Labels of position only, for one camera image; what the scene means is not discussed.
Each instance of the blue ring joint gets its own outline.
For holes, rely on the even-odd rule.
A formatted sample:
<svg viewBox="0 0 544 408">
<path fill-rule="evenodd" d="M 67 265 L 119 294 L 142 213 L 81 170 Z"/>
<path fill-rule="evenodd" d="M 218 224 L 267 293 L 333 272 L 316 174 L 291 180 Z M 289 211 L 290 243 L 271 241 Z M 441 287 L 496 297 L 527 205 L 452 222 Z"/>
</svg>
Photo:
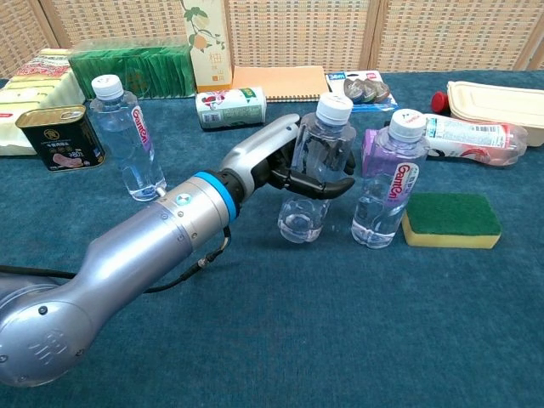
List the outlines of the blue ring joint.
<svg viewBox="0 0 544 408">
<path fill-rule="evenodd" d="M 195 177 L 208 182 L 219 193 L 229 211 L 229 224 L 232 223 L 236 219 L 236 206 L 227 188 L 210 173 L 198 172 Z"/>
</svg>

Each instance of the black tin can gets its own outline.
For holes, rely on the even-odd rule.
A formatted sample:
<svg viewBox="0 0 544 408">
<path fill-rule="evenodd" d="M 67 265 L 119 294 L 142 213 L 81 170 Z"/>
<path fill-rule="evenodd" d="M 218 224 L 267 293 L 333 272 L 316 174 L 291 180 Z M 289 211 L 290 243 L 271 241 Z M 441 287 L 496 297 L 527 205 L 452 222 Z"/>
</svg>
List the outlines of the black tin can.
<svg viewBox="0 0 544 408">
<path fill-rule="evenodd" d="M 15 125 L 51 172 L 94 167 L 104 161 L 104 149 L 83 105 L 29 110 Z"/>
</svg>

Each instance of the blue table cloth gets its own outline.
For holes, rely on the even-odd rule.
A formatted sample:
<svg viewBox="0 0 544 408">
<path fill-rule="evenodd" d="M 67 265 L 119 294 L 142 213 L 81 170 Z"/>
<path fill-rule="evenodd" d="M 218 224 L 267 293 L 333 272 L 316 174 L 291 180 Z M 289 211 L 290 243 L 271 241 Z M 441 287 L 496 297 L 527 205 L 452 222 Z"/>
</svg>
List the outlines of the blue table cloth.
<svg viewBox="0 0 544 408">
<path fill-rule="evenodd" d="M 448 81 L 544 88 L 544 71 L 383 79 L 402 107 L 423 112 Z M 192 99 L 144 100 L 142 109 L 169 188 L 217 168 L 259 129 L 203 132 Z M 269 104 L 267 122 L 314 110 Z M 400 231 L 372 251 L 349 226 L 362 136 L 390 116 L 352 115 L 357 182 L 332 203 L 316 242 L 281 237 L 276 219 L 288 193 L 263 187 L 208 269 L 137 298 L 57 381 L 0 386 L 0 406 L 544 406 L 544 148 L 508 168 L 428 160 L 422 169 L 415 191 L 488 197 L 502 225 L 493 250 L 415 248 Z M 110 160 L 50 173 L 37 157 L 2 157 L 0 179 L 0 264 L 77 272 L 93 238 L 146 206 L 130 198 Z"/>
</svg>

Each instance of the soda can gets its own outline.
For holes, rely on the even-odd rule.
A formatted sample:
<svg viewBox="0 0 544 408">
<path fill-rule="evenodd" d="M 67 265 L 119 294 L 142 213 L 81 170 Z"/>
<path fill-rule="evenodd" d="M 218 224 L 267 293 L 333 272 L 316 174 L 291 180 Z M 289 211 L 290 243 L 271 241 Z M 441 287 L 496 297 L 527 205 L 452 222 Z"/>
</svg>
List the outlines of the soda can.
<svg viewBox="0 0 544 408">
<path fill-rule="evenodd" d="M 196 95 L 196 112 L 203 129 L 263 123 L 266 98 L 261 87 L 203 92 Z"/>
</svg>

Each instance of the orange notebook cover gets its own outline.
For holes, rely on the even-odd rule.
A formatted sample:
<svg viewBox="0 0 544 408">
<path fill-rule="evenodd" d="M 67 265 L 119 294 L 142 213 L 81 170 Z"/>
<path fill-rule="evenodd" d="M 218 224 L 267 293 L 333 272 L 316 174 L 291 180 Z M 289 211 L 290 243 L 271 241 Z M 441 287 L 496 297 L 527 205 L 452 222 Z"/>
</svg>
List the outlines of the orange notebook cover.
<svg viewBox="0 0 544 408">
<path fill-rule="evenodd" d="M 267 102 L 316 101 L 329 92 L 322 66 L 236 66 L 232 88 L 261 87 Z"/>
</svg>

